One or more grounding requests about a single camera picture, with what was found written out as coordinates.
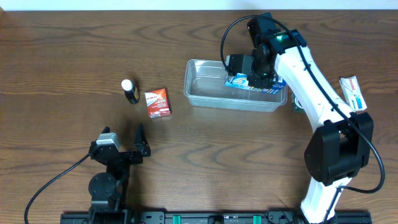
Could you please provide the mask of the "blue Kool Fever box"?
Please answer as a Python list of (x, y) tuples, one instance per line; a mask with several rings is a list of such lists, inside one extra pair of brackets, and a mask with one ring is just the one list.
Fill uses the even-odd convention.
[(227, 77), (224, 85), (227, 87), (268, 93), (272, 95), (276, 95), (287, 85), (285, 80), (283, 80), (282, 78), (277, 78), (276, 82), (270, 88), (256, 88), (253, 86), (249, 86), (249, 81), (247, 80), (247, 77), (247, 75), (244, 75), (242, 73), (237, 74), (235, 77)]

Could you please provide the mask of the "white Panadol box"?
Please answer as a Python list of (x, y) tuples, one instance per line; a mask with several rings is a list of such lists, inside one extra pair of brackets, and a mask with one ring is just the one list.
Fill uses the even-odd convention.
[(356, 76), (349, 78), (340, 78), (341, 89), (346, 103), (354, 111), (364, 111), (367, 109), (366, 102), (361, 93), (361, 89)]

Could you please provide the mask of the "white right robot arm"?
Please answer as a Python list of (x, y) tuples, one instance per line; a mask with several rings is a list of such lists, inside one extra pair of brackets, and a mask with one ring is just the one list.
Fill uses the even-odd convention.
[(251, 86), (270, 85), (279, 76), (303, 106), (313, 129), (305, 150), (312, 176), (300, 209), (306, 223), (371, 223), (368, 212), (336, 212), (344, 190), (365, 193), (349, 182), (367, 166), (375, 150), (374, 123), (356, 114), (319, 71), (299, 31), (288, 29), (267, 14), (251, 16), (248, 29), (255, 47)]

